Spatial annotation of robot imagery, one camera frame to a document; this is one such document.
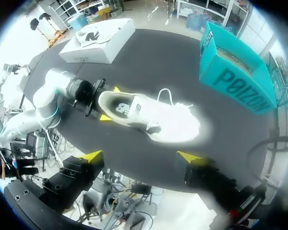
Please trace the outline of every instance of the teal shoe box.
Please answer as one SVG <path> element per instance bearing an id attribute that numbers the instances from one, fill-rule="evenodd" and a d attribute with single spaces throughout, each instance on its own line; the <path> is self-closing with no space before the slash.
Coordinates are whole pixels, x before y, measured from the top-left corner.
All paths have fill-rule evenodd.
<path id="1" fill-rule="evenodd" d="M 200 49 L 200 82 L 256 114 L 277 107 L 264 61 L 240 39 L 207 22 Z"/>

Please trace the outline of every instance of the screw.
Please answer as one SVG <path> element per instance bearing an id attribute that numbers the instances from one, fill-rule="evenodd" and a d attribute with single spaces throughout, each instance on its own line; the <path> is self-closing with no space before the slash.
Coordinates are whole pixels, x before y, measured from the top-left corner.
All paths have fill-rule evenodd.
<path id="1" fill-rule="evenodd" d="M 55 188 L 55 190 L 60 190 L 62 188 L 62 186 L 58 184 L 54 188 Z"/>

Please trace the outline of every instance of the white sneaker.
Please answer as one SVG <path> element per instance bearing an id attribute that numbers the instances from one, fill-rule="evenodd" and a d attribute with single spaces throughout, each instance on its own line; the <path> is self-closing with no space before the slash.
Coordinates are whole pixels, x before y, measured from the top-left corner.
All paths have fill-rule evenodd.
<path id="1" fill-rule="evenodd" d="M 169 92 L 171 104 L 159 101 L 164 90 Z M 186 142 L 199 134 L 200 123 L 189 109 L 192 105 L 173 104 L 169 89 L 162 89 L 157 100 L 138 93 L 104 91 L 98 104 L 114 122 L 139 128 L 157 142 Z"/>

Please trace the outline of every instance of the black round table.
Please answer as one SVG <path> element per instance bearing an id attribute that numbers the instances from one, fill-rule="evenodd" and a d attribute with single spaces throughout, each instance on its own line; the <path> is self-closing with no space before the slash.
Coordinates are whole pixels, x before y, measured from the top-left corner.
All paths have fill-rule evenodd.
<path id="1" fill-rule="evenodd" d="M 86 118 L 83 111 L 65 106 L 58 130 L 80 151 L 90 153 L 101 149 L 107 167 L 172 190 L 188 191 L 184 172 L 176 167 L 178 150 L 215 160 L 221 172 L 236 179 L 240 188 L 256 184 L 247 169 L 246 153 L 269 137 L 272 115 L 255 115 L 199 82 L 199 41 L 169 32 L 137 29 L 110 65 L 66 63 L 59 56 L 65 44 L 58 44 L 31 61 L 29 67 L 33 71 L 21 83 L 31 102 L 44 84 L 46 73 L 60 68 L 91 83 L 105 78 L 121 91 L 144 93 L 152 98 L 162 88 L 169 88 L 174 103 L 187 101 L 200 107 L 213 128 L 210 140 L 204 144 L 160 145 L 144 132 Z M 251 159 L 254 173 L 260 175 L 265 156 L 265 146 L 254 153 Z"/>

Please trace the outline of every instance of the white shoe box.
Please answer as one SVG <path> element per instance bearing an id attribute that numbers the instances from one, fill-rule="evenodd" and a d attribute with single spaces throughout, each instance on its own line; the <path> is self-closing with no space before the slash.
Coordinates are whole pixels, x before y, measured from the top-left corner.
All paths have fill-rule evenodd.
<path id="1" fill-rule="evenodd" d="M 72 37 L 59 53 L 61 58 L 66 62 L 111 64 L 122 47 L 135 32 L 135 27 L 131 18 L 106 20 L 87 26 L 91 25 L 98 25 L 101 26 L 101 28 L 117 26 L 120 30 L 107 42 L 101 44 L 94 43 L 85 47 L 81 47 L 76 36 Z"/>

